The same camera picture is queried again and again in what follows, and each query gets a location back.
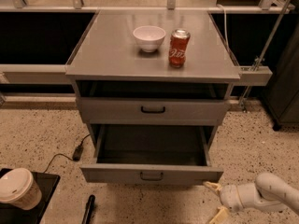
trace bowl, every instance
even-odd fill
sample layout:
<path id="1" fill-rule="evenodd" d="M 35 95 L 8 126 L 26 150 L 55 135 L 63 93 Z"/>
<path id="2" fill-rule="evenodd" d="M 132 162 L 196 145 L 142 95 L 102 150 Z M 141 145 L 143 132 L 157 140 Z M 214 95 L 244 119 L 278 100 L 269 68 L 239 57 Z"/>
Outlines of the bowl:
<path id="1" fill-rule="evenodd" d="M 164 42 L 166 31 L 158 26 L 139 26 L 133 31 L 137 45 L 145 52 L 153 52 Z"/>

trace red soda can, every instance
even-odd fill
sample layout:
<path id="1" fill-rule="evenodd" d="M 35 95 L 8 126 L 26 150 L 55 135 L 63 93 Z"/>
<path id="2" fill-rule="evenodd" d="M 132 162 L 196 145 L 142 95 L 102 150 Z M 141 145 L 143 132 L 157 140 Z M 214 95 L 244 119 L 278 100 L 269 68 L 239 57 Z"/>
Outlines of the red soda can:
<path id="1" fill-rule="evenodd" d="M 180 68 L 186 61 L 186 48 L 190 39 L 190 33 L 178 28 L 172 32 L 170 37 L 170 49 L 168 60 L 171 66 Z"/>

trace speckled floor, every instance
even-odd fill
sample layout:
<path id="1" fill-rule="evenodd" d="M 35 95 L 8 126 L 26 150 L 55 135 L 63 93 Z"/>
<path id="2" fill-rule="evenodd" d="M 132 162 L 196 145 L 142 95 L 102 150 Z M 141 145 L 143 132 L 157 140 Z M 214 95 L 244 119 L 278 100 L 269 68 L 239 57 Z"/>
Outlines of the speckled floor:
<path id="1" fill-rule="evenodd" d="M 24 167 L 43 172 L 56 153 L 71 156 L 88 131 L 72 98 L 63 102 L 5 102 L 0 108 L 0 167 Z M 223 185 L 252 182 L 262 172 L 273 172 L 299 189 L 299 128 L 272 130 L 272 120 L 258 102 L 243 113 L 232 105 L 210 149 L 213 166 L 220 166 Z M 221 205 L 203 186 L 143 186 L 87 183 L 79 169 L 94 148 L 84 143 L 81 161 L 57 157 L 48 173 L 61 181 L 42 219 L 43 224 L 81 223 L 88 197 L 95 195 L 91 223 L 206 224 Z M 232 214 L 224 223 L 298 223 L 290 209 L 262 213 L 249 209 Z"/>

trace cup lid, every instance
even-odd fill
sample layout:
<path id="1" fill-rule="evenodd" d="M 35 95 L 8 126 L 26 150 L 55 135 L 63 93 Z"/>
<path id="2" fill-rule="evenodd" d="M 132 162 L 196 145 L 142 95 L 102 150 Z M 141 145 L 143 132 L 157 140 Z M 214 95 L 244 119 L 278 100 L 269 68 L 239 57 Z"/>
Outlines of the cup lid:
<path id="1" fill-rule="evenodd" d="M 12 202 L 27 191 L 33 180 L 25 168 L 9 171 L 0 178 L 0 202 Z"/>

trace black tray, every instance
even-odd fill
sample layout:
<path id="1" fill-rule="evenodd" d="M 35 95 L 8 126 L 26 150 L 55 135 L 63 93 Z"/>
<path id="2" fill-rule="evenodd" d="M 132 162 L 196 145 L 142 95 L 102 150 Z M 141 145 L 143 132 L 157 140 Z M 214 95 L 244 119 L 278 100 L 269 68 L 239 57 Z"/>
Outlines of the black tray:
<path id="1" fill-rule="evenodd" d="M 1 169 L 0 177 L 11 169 Z M 47 209 L 50 199 L 59 183 L 58 175 L 32 172 L 42 192 L 40 203 L 33 209 L 25 211 L 11 204 L 0 203 L 0 224 L 36 224 L 39 223 Z"/>

